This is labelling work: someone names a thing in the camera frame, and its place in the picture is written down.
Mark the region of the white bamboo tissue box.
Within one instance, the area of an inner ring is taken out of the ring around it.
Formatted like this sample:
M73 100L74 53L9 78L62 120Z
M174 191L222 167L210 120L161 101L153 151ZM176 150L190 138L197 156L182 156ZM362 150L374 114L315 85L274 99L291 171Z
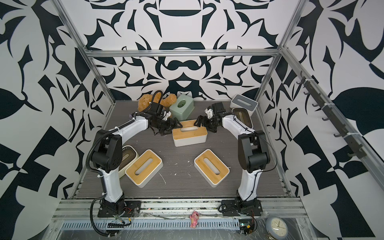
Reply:
M205 127L195 126L196 120L182 121L182 128L173 129L172 135L175 147L184 147L205 143L208 131Z
M146 150L125 170L125 174L137 187L144 188L163 165L155 152Z
M210 149L195 158L194 166L212 188L216 188L230 173L229 167Z

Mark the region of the green tissue box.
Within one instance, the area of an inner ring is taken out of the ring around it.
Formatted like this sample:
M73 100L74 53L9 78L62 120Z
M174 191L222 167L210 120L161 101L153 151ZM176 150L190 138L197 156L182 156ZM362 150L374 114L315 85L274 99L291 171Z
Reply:
M170 106L170 112L172 118L176 118L179 121L185 121L194 110L194 100L187 95L180 95L177 98L177 102Z

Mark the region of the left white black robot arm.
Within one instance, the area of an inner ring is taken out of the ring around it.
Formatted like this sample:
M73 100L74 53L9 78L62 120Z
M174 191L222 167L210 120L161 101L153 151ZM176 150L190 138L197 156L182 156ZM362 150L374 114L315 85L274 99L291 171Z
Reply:
M124 198L120 185L119 166L123 160L123 143L147 129L157 129L154 135L168 135L174 129L182 127L171 112L161 104L163 92L156 91L150 104L144 110L135 112L130 119L110 130L99 130L86 158L88 171L98 173L102 179L102 199L117 204Z

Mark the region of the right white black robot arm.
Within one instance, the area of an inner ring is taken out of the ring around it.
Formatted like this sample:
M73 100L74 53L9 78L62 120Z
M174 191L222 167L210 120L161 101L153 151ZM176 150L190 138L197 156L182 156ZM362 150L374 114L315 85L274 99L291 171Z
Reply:
M243 169L238 197L241 202L257 198L260 177L270 162L269 146L261 133L248 128L233 114L218 114L211 118L199 116L194 126L205 127L212 133L216 133L218 127L223 127L237 139L238 161Z

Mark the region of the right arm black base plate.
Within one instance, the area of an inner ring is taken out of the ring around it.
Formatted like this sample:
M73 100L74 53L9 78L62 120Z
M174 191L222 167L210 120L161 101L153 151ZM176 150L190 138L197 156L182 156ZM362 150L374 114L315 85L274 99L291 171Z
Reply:
M240 198L236 198L234 200L222 200L218 211L225 217L240 215L258 217L262 215L263 208L258 199L242 201Z

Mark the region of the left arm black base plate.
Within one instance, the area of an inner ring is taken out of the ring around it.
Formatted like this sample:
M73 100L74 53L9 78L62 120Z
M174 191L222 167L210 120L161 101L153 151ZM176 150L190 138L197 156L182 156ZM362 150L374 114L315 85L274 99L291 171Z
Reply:
M99 207L98 218L112 218L115 215L120 217L134 217L141 211L141 201L119 201L118 203L110 203L102 200Z

